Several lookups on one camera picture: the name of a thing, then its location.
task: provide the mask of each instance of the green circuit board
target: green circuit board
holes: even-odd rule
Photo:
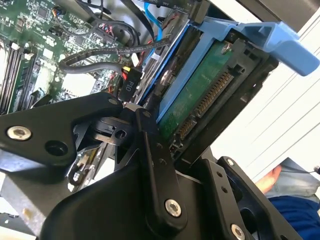
[[[71,54],[120,43],[100,28],[87,37],[66,34],[54,19],[52,9],[56,6],[52,0],[0,0],[0,39],[7,53],[6,74],[1,84],[1,114],[30,107],[29,96],[35,91],[38,91],[36,99],[50,94],[53,102],[59,102],[99,92],[119,77],[108,69],[75,76],[59,70],[59,61]],[[75,33],[85,33],[92,27],[70,12],[59,19]],[[128,64],[131,59],[101,55],[79,64],[104,61]]]
[[[199,99],[208,91],[210,85],[232,55],[230,51],[226,54],[221,53],[224,45],[223,42],[216,42],[212,45],[174,103],[164,114],[158,127],[165,139],[170,139],[174,132],[179,127],[183,127],[184,124],[188,128],[193,127],[191,120],[187,122],[185,120],[197,107]]]

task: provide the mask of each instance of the blue sleeve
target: blue sleeve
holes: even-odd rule
[[[294,196],[272,197],[269,200],[304,240],[320,240],[318,203]]]

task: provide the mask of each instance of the motherboard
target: motherboard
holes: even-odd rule
[[[52,0],[0,0],[0,50],[5,52],[0,114],[29,109],[43,98],[55,103],[100,92],[119,80],[120,76],[109,69],[87,74],[59,70],[59,61],[69,55],[121,44],[103,26],[95,27],[86,37],[65,33],[54,19],[54,8],[62,12],[60,22],[70,32],[82,34],[92,28]],[[126,64],[131,59],[99,55],[77,64],[102,61]]]

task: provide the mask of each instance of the yellow wire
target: yellow wire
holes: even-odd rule
[[[124,66],[122,69],[123,69],[123,70],[126,70],[127,72],[130,72],[130,70],[131,70],[131,68],[128,67],[128,66]]]

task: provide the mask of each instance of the screw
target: screw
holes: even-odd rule
[[[228,42],[226,45],[223,46],[221,50],[221,54],[226,54],[230,49],[231,49],[231,43]]]
[[[31,138],[31,131],[24,126],[12,126],[6,131],[6,134],[17,141],[26,141]]]
[[[159,159],[159,162],[160,162],[162,165],[167,165],[166,160],[164,160],[163,158],[160,158],[160,159]]]
[[[148,111],[144,111],[144,112],[143,112],[143,115],[145,115],[147,118],[150,118],[150,117],[151,117],[151,114],[150,114],[150,112],[148,112]]]
[[[165,210],[173,217],[180,217],[181,215],[181,207],[180,205],[173,199],[168,199],[164,203]]]
[[[227,162],[228,162],[228,164],[229,164],[230,166],[234,166],[234,165],[235,165],[234,162],[233,162],[231,159],[227,159]]]
[[[113,98],[109,99],[109,103],[114,104],[114,105],[118,104],[118,102],[116,100],[114,100]]]
[[[236,237],[236,239],[238,239],[238,240],[245,240],[246,239],[244,231],[242,231],[242,229],[238,225],[232,224],[231,231],[232,231],[233,235]]]

